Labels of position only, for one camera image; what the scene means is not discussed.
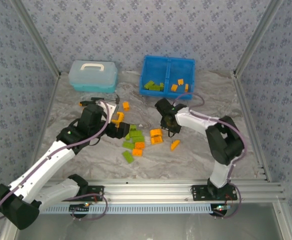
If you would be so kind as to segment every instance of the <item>purple cable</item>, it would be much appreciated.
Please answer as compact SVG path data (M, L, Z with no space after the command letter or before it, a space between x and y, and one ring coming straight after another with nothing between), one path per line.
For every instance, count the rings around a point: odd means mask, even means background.
M107 210L108 210L108 201L106 199L106 197L104 197L103 195L101 194L98 194L98 193L89 193L89 194L85 194L85 195L81 195L81 196L74 196L74 197L70 197L70 198L67 198L65 199L65 201L69 201L69 200L75 200L75 199L81 199L81 198L85 198L85 197L90 197L90 196L96 196L96 197L100 197L102 198L104 201L105 201L105 210L102 212L102 214L100 214L99 216L97 217L92 217L92 218L77 218L74 216L74 213L76 212L76 210L78 209L78 207L75 207L75 209L72 211L71 213L71 216L74 218L74 219L77 219L79 221L94 221L94 220L98 220L98 219L101 219L102 217L105 216Z
M175 103L179 98L181 98L182 96L184 96L184 95L188 95L188 94L193 94L193 93L192 93L192 92L186 92L186 93L183 93L183 94L179 95L179 96L174 100L174 102L173 102L172 104L174 104L174 103ZM195 105L195 106L189 107L189 108L188 108L188 109L189 109L189 113L190 113L191 115L193 115L194 117L197 117L197 118L199 118L199 119L203 119L203 120L206 120L206 121L212 121L212 122L219 123L219 124L222 124L222 125L225 125L225 126L229 127L230 129L232 129L232 130L233 130L233 131L239 136L239 138L240 138L240 140L242 141L243 146L244 146L244 149L243 149L243 152L241 153L241 155L240 155L236 160L234 160L234 161L231 163L231 166L230 166L230 169L229 169L229 172L228 172L228 175L227 175L227 183L228 183L229 185L233 186L233 187L236 189L236 191L238 192L238 196L239 196L239 203L238 203L238 207L236 208L236 210L235 210L232 214L230 214L229 216L225 216L225 217L224 217L224 219L229 219L229 218L233 217L235 214L238 213L238 211L239 211L239 209L240 209L240 207L241 207L241 204L242 204L242 195L241 195L241 192L240 192L239 188L238 188L235 184L231 183L231 175L232 175L232 172L233 172L233 169L234 169L234 164L237 163L239 160L243 159L243 158L245 157L246 153L247 153L247 144L246 144L246 140L245 140L245 138L243 137L243 135L240 133L240 131L238 131L238 129L236 129L236 127L233 127L233 126L230 125L229 123L224 122L224 121L221 121L221 120L219 120L219 119L209 118L209 117L204 117L204 116L201 116L201 115L197 115L196 112L193 111L191 108L203 106L204 103L205 103L205 100L204 100L204 98L201 97L200 95L197 95L197 94L196 94L196 96L199 96L199 97L201 98L201 100L202 100L203 103L202 103L202 104L199 104L199 105Z
M108 125L108 121L110 119L110 110L107 106L107 103L103 100L99 100L98 103L103 103L106 107L106 121L105 121L105 124L102 126L102 128L93 136L83 140L83 141L79 141L79 142L76 142L76 143L73 143L73 144L69 144L69 145L66 145L66 146L63 146L63 147L60 147L58 149L56 149L55 151L53 151L51 154L47 155L47 157L40 163L38 164L18 185L17 187L15 187L13 190L11 190L7 195L5 195L2 200L0 200L0 207L3 205L3 203L11 196L14 194L14 192L17 191L17 189L19 188L19 186L22 186L44 163L46 163L47 160L49 160L53 155L55 155L56 153L58 153L59 151L61 150L64 150L64 149L68 149L68 148L72 148L72 147L75 147L75 146L78 146L78 145L81 145L81 144L84 144L84 143L87 143L95 138L97 138L104 130L105 128L107 127Z

